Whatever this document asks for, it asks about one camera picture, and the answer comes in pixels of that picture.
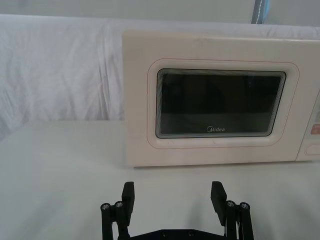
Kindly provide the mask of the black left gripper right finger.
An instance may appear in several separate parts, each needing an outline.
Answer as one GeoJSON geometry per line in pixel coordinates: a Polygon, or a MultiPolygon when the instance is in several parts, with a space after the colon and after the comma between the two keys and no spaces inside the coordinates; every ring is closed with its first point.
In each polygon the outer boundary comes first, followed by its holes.
{"type": "Polygon", "coordinates": [[[251,206],[246,202],[236,204],[227,199],[226,191],[220,181],[211,184],[210,199],[220,224],[224,227],[226,240],[253,240],[251,206]]]}

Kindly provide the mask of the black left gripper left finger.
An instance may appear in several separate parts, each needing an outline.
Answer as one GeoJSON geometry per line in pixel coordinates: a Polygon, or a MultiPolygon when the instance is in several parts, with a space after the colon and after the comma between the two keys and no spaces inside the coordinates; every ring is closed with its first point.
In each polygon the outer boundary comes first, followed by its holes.
{"type": "Polygon", "coordinates": [[[113,223],[117,224],[118,239],[130,240],[128,226],[130,225],[131,215],[135,202],[134,182],[128,181],[124,184],[121,200],[114,205],[103,203],[100,206],[101,211],[101,229],[103,240],[113,240],[113,223]]]}

